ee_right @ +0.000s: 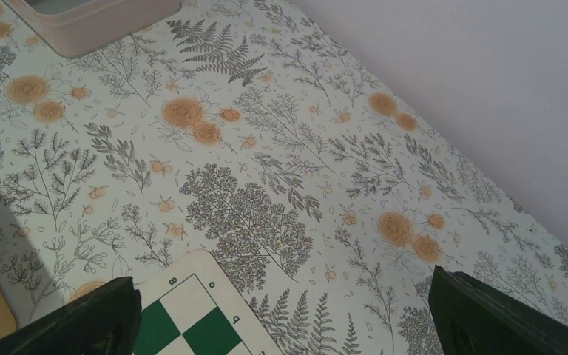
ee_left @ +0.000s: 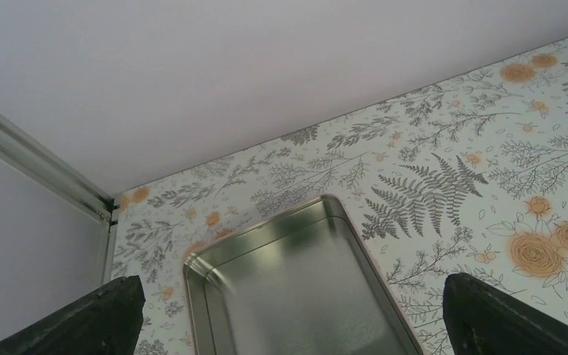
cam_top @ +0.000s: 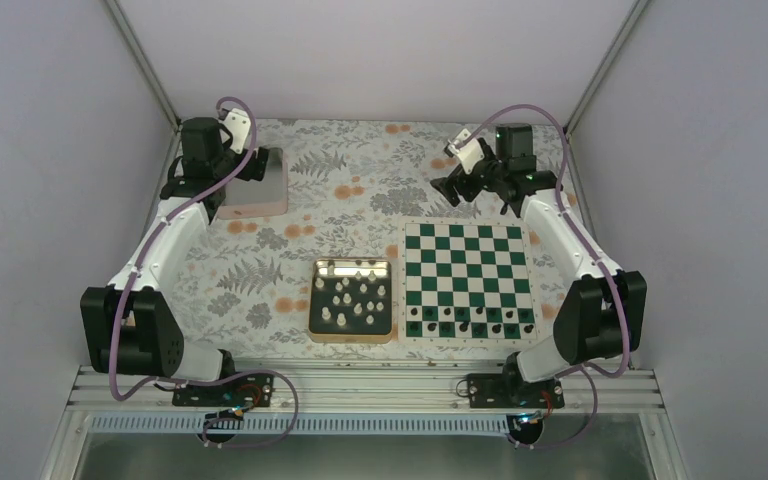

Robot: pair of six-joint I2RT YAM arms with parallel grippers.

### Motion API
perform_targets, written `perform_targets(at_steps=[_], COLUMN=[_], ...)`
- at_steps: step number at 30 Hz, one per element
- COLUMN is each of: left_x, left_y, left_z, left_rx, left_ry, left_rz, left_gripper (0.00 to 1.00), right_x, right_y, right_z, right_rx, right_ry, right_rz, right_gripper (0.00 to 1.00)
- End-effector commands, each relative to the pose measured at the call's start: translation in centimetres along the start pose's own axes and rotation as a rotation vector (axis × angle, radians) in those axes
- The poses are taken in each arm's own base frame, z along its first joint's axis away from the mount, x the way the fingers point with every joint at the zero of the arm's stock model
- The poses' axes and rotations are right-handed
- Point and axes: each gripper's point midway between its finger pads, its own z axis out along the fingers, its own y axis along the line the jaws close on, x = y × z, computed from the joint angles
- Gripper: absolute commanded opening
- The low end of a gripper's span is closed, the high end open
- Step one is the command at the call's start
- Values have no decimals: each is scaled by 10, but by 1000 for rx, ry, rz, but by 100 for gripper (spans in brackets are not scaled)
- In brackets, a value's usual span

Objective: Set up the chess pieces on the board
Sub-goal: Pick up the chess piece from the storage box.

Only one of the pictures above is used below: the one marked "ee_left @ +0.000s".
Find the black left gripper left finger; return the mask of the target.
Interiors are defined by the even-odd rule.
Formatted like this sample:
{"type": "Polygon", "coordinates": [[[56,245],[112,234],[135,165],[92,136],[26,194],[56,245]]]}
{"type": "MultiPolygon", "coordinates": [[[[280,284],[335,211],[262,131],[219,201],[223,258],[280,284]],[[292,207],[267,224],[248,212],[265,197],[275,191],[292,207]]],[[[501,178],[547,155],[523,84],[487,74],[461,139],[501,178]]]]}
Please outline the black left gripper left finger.
{"type": "Polygon", "coordinates": [[[133,354],[143,325],[139,276],[118,277],[0,341],[0,354],[133,354]]]}

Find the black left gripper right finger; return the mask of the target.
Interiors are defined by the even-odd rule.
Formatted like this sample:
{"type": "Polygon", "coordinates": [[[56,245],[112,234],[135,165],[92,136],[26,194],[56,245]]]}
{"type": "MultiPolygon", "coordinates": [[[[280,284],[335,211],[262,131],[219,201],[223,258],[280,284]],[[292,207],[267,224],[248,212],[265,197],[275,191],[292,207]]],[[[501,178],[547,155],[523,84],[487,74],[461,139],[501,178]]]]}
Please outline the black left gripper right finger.
{"type": "Polygon", "coordinates": [[[447,276],[442,307],[455,354],[568,354],[568,325],[470,274],[447,276]]]}

